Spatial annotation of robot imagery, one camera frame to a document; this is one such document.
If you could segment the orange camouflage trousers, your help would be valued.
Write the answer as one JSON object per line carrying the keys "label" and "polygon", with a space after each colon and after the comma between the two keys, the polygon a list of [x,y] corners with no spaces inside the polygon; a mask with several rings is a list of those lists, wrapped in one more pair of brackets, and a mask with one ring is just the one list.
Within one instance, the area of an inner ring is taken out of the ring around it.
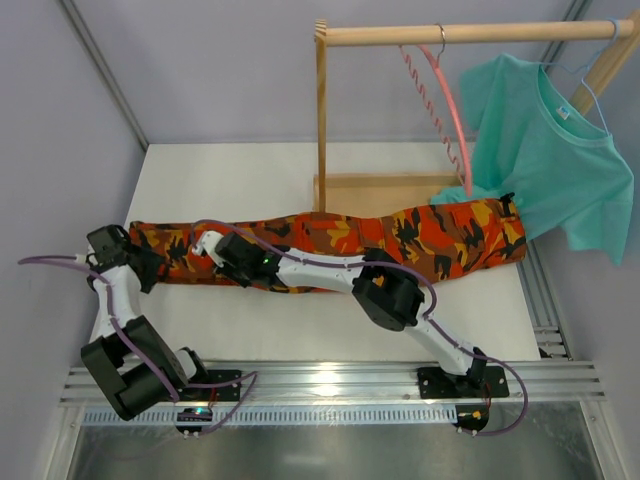
{"label": "orange camouflage trousers", "polygon": [[[305,212],[238,226],[274,246],[314,254],[363,255],[381,248],[432,284],[519,262],[527,253],[525,229],[511,195],[421,205],[382,217]],[[134,244],[163,257],[161,282],[231,286],[233,280],[216,272],[210,258],[193,252],[193,239],[206,230],[229,231],[212,222],[133,221],[128,233]]]}

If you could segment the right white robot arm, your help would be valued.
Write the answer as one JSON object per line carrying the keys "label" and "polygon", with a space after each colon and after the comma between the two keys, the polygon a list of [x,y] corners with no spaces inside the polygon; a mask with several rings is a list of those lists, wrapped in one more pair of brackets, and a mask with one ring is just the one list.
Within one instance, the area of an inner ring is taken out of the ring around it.
{"label": "right white robot arm", "polygon": [[435,322],[431,316],[435,291],[430,291],[427,301],[418,274],[381,249],[331,257],[213,230],[200,236],[197,248],[213,260],[217,273],[242,287],[315,288],[350,294],[374,324],[407,333],[435,356],[440,368],[435,384],[461,396],[485,391],[484,354]]}

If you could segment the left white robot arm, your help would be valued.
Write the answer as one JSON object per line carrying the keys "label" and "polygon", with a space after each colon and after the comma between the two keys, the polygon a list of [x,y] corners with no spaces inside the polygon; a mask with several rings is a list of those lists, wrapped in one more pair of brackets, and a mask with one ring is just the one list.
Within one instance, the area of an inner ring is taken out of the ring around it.
{"label": "left white robot arm", "polygon": [[143,315],[139,297],[167,275],[163,257],[133,243],[119,225],[87,235],[88,283],[99,298],[97,338],[81,360],[114,411],[131,420],[159,402],[180,400],[190,383],[205,380],[199,356],[173,351]]}

